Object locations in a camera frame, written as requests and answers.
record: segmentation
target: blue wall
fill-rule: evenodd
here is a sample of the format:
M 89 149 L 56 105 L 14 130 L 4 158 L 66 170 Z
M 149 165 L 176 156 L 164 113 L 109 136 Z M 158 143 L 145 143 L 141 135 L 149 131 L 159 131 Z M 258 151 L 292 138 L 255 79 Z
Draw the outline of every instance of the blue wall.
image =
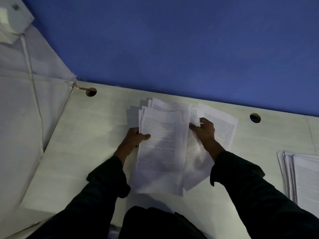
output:
M 80 80 L 319 116 L 319 0 L 23 0 Z

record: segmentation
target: dark shirt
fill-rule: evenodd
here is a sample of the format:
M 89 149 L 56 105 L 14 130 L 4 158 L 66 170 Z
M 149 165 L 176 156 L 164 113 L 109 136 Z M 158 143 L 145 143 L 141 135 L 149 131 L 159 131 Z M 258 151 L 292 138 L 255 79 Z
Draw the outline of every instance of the dark shirt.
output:
M 210 182 L 212 186 L 214 182 L 225 186 L 251 238 L 319 238 L 319 219 L 265 181 L 264 175 L 259 166 L 222 152 L 212 168 Z M 29 239 L 107 237 L 117 198 L 130 192 L 122 163 L 113 156 L 86 179 L 89 183 L 69 205 Z M 185 217 L 154 208 L 129 210 L 119 238 L 164 236 L 205 238 Z

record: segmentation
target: cable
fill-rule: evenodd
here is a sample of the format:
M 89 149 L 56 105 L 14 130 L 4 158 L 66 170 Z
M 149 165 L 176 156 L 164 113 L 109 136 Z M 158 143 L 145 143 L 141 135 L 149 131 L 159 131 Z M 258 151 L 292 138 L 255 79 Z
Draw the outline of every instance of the cable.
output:
M 39 107 L 39 103 L 38 103 L 37 93 L 35 91 L 35 84 L 34 84 L 34 79 L 33 79 L 33 71 L 32 71 L 32 66 L 31 66 L 31 59 L 30 59 L 30 56 L 29 56 L 28 48 L 26 46 L 25 35 L 23 33 L 20 34 L 20 39 L 21 39 L 21 42 L 22 42 L 24 56 L 26 58 L 26 65 L 28 66 L 29 79 L 31 80 L 32 96 L 33 96 L 34 103 L 35 103 L 35 109 L 36 109 L 36 112 L 37 112 L 37 115 L 38 115 L 38 119 L 40 121 L 40 131 L 41 131 L 40 150 L 41 150 L 41 156 L 42 156 L 43 153 L 44 153 L 44 150 L 43 150 L 43 120 L 42 120 L 42 116 L 41 116 L 41 112 L 40 112 L 40 107 Z

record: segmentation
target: desk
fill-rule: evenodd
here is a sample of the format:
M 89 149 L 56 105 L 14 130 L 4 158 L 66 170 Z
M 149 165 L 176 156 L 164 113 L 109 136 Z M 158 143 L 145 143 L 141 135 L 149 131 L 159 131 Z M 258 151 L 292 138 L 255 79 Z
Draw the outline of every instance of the desk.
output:
M 204 103 L 239 119 L 230 151 L 257 165 L 265 179 L 281 192 L 283 179 L 277 160 L 278 150 L 315 154 L 312 136 L 319 139 L 319 118 L 238 106 L 180 96 L 152 93 L 101 84 L 78 82 L 97 89 L 93 97 L 73 89 L 34 175 L 22 206 L 57 213 L 86 185 L 86 176 L 108 159 L 124 138 L 127 129 L 138 126 L 138 110 L 148 98 L 164 102 Z M 257 113 L 260 123 L 249 116 Z M 311 134 L 310 124 L 316 136 Z M 124 172 L 130 177 L 136 151 L 127 158 Z M 129 195 L 118 199 L 112 219 L 122 225 L 126 211 L 133 205 L 158 207 L 183 214 L 198 229 L 214 238 L 249 238 L 225 188 L 212 187 L 207 178 L 183 197 L 162 194 Z

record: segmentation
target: wall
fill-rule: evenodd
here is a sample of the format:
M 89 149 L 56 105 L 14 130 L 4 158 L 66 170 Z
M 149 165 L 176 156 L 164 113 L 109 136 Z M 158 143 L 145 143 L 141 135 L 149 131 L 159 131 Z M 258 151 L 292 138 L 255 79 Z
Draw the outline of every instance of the wall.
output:
M 73 82 L 69 80 L 75 76 L 37 29 L 27 30 L 26 41 L 37 73 L 34 79 L 46 146 L 70 95 Z M 40 123 L 26 71 L 20 41 L 0 44 L 0 238 L 51 216 L 19 207 L 41 158 Z
M 23 0 L 80 79 L 319 116 L 319 0 Z

